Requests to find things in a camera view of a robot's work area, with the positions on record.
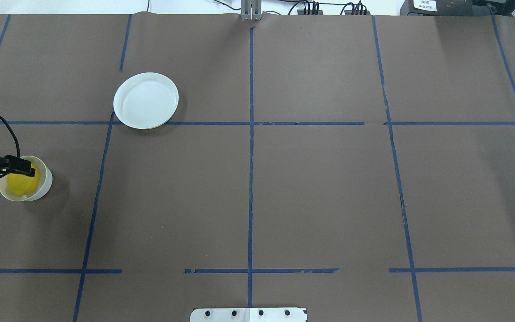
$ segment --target brown table surface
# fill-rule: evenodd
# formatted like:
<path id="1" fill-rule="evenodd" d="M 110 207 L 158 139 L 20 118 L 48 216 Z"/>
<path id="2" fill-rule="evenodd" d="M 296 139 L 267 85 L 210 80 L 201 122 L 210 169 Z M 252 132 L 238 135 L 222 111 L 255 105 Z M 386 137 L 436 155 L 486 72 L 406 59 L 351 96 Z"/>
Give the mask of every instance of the brown table surface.
<path id="1" fill-rule="evenodd" d="M 515 18 L 0 16 L 0 114 L 54 176 L 0 195 L 0 322 L 515 322 Z"/>

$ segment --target metal bracket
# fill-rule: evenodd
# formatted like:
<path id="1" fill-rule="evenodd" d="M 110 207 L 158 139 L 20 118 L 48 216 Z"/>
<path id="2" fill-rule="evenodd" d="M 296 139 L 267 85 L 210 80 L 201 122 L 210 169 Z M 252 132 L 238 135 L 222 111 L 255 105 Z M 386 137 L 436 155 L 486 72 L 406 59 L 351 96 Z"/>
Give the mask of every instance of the metal bracket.
<path id="1" fill-rule="evenodd" d="M 262 0 L 241 0 L 242 20 L 262 20 Z"/>
<path id="2" fill-rule="evenodd" d="M 305 16 L 313 16 L 313 15 L 317 15 L 317 14 L 323 14 L 323 10 L 319 10 L 319 12 L 317 13 L 307 13 L 306 10 L 303 10 L 303 9 L 299 9 L 297 10 L 297 14 L 299 15 L 305 15 Z"/>
<path id="3" fill-rule="evenodd" d="M 345 16 L 370 16 L 371 12 L 363 10 L 362 12 L 353 12 L 353 10 L 345 10 Z"/>
<path id="4" fill-rule="evenodd" d="M 190 322 L 307 322 L 306 308 L 195 309 Z"/>

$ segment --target metal post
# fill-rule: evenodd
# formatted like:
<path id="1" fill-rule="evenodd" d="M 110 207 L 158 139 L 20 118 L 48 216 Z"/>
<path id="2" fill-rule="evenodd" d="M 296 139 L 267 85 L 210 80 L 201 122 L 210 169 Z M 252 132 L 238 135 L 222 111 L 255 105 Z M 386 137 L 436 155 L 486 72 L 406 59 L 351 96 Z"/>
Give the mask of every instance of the metal post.
<path id="1" fill-rule="evenodd" d="M 242 20 L 262 19 L 262 0 L 241 0 Z"/>

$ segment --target black cable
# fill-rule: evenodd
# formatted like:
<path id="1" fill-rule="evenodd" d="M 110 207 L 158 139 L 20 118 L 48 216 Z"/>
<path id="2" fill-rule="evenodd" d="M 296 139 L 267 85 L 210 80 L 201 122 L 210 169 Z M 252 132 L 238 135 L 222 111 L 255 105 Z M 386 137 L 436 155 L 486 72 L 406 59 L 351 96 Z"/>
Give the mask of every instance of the black cable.
<path id="1" fill-rule="evenodd" d="M 364 6 L 364 4 L 362 4 L 361 0 L 359 0 L 359 2 L 356 4 L 355 8 L 354 8 L 354 12 L 352 12 L 351 14 L 354 14 L 356 16 L 361 16 L 363 15 L 363 8 L 365 10 L 365 13 L 364 14 L 367 14 L 367 7 Z"/>
<path id="2" fill-rule="evenodd" d="M 281 1 L 281 2 L 301 2 L 301 1 L 298 1 L 298 0 L 278 0 L 278 1 Z M 326 2 L 318 2 L 318 4 L 328 4 Z M 329 5 L 332 5 L 332 6 L 345 6 L 345 4 L 329 4 Z"/>
<path id="3" fill-rule="evenodd" d="M 13 140 L 15 141 L 15 148 L 16 148 L 16 151 L 17 151 L 17 160 L 15 160 L 15 162 L 13 163 L 13 165 L 12 165 L 11 169 L 9 169 L 9 171 L 7 171 L 6 173 L 0 175 L 0 179 L 1 179 L 2 177 L 5 177 L 6 175 L 11 173 L 15 169 L 15 167 L 17 166 L 17 162 L 19 162 L 19 157 L 20 157 L 21 153 L 19 151 L 19 141 L 17 140 L 17 137 L 15 136 L 15 133 L 13 132 L 11 127 L 9 126 L 9 123 L 7 123 L 7 121 L 4 118 L 2 118 L 1 116 L 0 116 L 0 120 L 5 124 L 5 126 L 9 130 L 9 133 L 13 137 Z"/>
<path id="4" fill-rule="evenodd" d="M 351 10 L 355 10 L 355 4 L 354 4 L 354 3 L 352 3 L 352 2 L 349 2 L 348 4 L 346 4 L 345 6 L 343 6 L 343 8 L 341 9 L 341 13 L 340 13 L 339 15 L 342 15 L 342 14 L 343 14 L 343 12 L 345 12 L 345 8 L 347 8 L 347 6 L 349 6 L 349 5 L 353 6 L 353 8 L 352 8 Z"/>
<path id="5" fill-rule="evenodd" d="M 224 6 L 227 6 L 228 8 L 230 8 L 232 10 L 241 10 L 241 8 L 234 8 L 234 7 L 230 6 L 229 4 L 225 4 L 224 2 L 221 2 L 220 0 L 214 0 L 214 2 L 217 2 L 219 4 L 223 4 Z"/>
<path id="6" fill-rule="evenodd" d="M 290 9 L 290 12 L 288 12 L 287 14 L 290 15 L 291 12 L 293 11 L 293 8 L 295 8 L 295 6 L 297 6 L 298 4 L 303 4 L 303 13 L 305 13 L 305 3 L 307 3 L 307 5 L 309 6 L 309 1 L 307 0 L 299 0 L 299 1 L 292 1 L 292 2 L 295 2 L 295 4 L 293 6 L 291 6 L 291 9 Z"/>

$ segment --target metal plate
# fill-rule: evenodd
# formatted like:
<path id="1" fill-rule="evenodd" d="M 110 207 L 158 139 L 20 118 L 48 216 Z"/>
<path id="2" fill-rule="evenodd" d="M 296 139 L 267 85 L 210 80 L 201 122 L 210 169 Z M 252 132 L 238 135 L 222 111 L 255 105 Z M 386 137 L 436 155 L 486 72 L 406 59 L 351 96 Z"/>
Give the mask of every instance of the metal plate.
<path id="1" fill-rule="evenodd" d="M 190 322 L 306 322 L 306 308 L 195 309 Z"/>

